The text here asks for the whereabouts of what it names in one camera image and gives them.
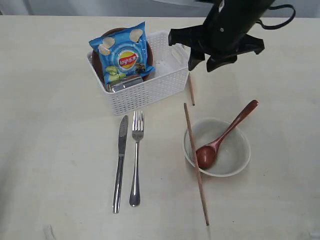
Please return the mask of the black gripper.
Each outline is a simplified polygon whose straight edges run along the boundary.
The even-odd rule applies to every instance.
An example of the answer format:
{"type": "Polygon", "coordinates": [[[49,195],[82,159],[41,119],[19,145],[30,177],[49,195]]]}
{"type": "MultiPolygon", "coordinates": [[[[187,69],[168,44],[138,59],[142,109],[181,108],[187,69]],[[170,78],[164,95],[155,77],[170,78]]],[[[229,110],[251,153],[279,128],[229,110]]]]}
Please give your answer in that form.
{"type": "Polygon", "coordinates": [[[203,25],[185,28],[172,28],[168,35],[168,44],[182,44],[190,47],[188,70],[192,71],[210,55],[206,62],[208,73],[237,61],[237,55],[254,52],[260,54],[264,49],[264,41],[246,33],[228,35],[227,31],[214,32],[203,25]]]}

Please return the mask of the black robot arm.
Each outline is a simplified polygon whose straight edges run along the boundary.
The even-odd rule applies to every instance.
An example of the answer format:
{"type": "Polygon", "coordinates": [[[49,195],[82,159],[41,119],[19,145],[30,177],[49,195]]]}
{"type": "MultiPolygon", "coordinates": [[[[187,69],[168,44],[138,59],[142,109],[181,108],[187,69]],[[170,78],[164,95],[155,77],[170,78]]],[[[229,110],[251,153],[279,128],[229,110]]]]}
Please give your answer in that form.
{"type": "Polygon", "coordinates": [[[264,41],[248,31],[272,4],[272,0],[216,0],[203,24],[172,28],[168,44],[190,47],[189,71],[204,61],[206,55],[208,72],[235,63],[238,55],[249,52],[258,55],[265,49],[264,41]]]}

